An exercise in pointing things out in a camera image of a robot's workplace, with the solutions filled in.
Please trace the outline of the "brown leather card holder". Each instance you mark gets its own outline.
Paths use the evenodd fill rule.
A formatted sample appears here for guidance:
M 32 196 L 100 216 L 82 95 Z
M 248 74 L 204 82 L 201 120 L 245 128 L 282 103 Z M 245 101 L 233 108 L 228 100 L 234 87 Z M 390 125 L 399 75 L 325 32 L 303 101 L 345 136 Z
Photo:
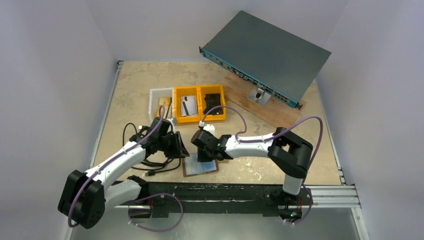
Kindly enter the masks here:
M 218 163 L 213 160 L 209 162 L 199 162 L 197 155 L 187 157 L 182 161 L 184 177 L 193 177 L 219 171 Z

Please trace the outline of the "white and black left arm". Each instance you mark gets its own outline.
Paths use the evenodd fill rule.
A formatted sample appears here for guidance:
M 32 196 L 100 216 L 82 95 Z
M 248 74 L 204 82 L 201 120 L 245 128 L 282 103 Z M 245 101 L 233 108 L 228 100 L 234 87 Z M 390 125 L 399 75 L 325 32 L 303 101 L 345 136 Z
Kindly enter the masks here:
M 157 197 L 157 194 L 151 194 L 149 183 L 136 175 L 116 182 L 134 165 L 157 152 L 162 152 L 167 160 L 182 160 L 190 155 L 173 123 L 160 117 L 156 117 L 150 126 L 142 126 L 104 162 L 85 171 L 71 172 L 57 207 L 67 216 L 69 227 L 80 225 L 90 229 L 109 209 L 124 203 L 142 205 Z

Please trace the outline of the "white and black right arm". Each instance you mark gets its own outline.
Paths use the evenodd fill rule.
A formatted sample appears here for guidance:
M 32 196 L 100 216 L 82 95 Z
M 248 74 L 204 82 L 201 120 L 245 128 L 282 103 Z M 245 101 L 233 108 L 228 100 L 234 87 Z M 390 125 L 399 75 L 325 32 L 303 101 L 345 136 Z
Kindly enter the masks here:
M 230 134 L 217 138 L 201 127 L 190 141 L 207 160 L 271 159 L 285 173 L 280 196 L 288 204 L 300 198 L 301 186 L 313 156 L 313 145 L 284 127 L 278 127 L 274 133 L 240 138 Z

